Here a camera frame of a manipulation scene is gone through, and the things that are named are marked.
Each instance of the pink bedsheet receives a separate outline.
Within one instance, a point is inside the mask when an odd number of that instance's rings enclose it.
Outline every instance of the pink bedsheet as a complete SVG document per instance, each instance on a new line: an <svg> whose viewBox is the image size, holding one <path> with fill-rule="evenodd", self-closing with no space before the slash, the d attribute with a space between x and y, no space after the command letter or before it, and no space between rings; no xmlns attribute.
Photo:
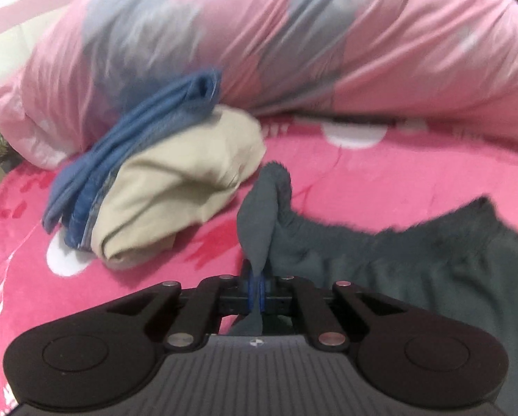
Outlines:
<svg viewBox="0 0 518 416"><path fill-rule="evenodd" d="M518 229L518 154L482 140L396 129L265 119L264 161L291 173L293 204L307 216L378 231L407 227L490 195ZM206 225L180 234L172 252L112 272L61 244L41 227L54 172L24 164L0 187L0 415L15 404L2 356L23 331L167 279L193 287L207 276L237 274L239 203L251 186Z"/></svg>

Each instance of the logo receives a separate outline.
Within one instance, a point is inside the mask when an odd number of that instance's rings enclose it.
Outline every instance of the logo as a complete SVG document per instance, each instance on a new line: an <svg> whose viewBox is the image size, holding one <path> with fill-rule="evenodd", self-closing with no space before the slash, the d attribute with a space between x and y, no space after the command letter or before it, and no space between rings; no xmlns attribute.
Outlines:
<svg viewBox="0 0 518 416"><path fill-rule="evenodd" d="M253 347L261 347L264 344L264 341L259 338L252 339L249 344Z"/></svg>

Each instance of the folded blue jeans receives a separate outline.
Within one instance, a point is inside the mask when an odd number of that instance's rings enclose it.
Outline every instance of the folded blue jeans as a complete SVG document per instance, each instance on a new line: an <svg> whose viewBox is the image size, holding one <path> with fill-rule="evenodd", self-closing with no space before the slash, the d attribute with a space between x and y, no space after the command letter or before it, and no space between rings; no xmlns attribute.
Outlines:
<svg viewBox="0 0 518 416"><path fill-rule="evenodd" d="M100 193L103 185L112 186L131 155L209 117L219 99L220 78L215 70L181 77L124 114L91 150L57 176L43 214L45 230L50 233L62 218L66 244L78 248L93 203L108 189Z"/></svg>

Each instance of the pink comforter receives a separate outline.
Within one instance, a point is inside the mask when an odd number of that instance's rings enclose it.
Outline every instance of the pink comforter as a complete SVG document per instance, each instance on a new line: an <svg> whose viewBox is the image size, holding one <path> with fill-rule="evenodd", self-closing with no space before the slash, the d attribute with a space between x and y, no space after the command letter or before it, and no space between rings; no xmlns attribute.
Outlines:
<svg viewBox="0 0 518 416"><path fill-rule="evenodd" d="M0 129L53 169L182 73L222 102L447 121L518 141L515 0L75 0L0 84Z"/></svg>

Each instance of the folded beige pants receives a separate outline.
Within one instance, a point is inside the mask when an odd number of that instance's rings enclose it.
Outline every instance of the folded beige pants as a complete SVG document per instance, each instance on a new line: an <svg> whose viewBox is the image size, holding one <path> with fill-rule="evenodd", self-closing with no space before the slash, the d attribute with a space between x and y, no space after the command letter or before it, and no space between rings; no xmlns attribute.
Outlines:
<svg viewBox="0 0 518 416"><path fill-rule="evenodd" d="M264 153L257 120L217 106L205 123L133 155L120 167L101 204L91 248L115 269L171 248L177 232L206 222L230 202Z"/></svg>

